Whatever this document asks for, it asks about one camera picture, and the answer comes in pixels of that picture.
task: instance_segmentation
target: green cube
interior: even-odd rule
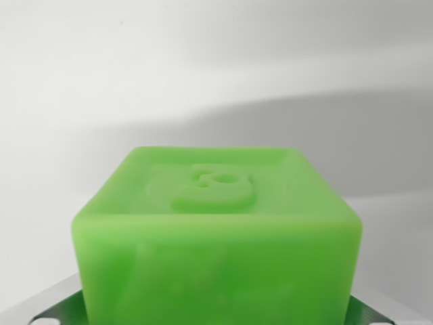
[[[343,325],[361,228],[295,149],[143,147],[72,232],[91,325]]]

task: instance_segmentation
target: green plastic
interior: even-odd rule
[[[56,318],[62,325],[89,325],[81,291],[43,311],[35,317],[38,318]],[[371,323],[394,324],[392,320],[362,301],[350,297],[344,325],[371,325]]]
[[[144,147],[72,232],[91,325],[343,325],[361,228],[295,149]]]

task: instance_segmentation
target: white background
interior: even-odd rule
[[[433,318],[431,1],[0,1],[0,311],[77,271],[135,146],[300,148],[365,224],[357,273]]]

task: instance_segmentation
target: cube top face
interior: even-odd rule
[[[142,147],[82,213],[335,217],[349,210],[295,149]]]

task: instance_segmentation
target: green block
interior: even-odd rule
[[[295,149],[144,147],[72,232],[91,325],[343,325],[361,228]]]

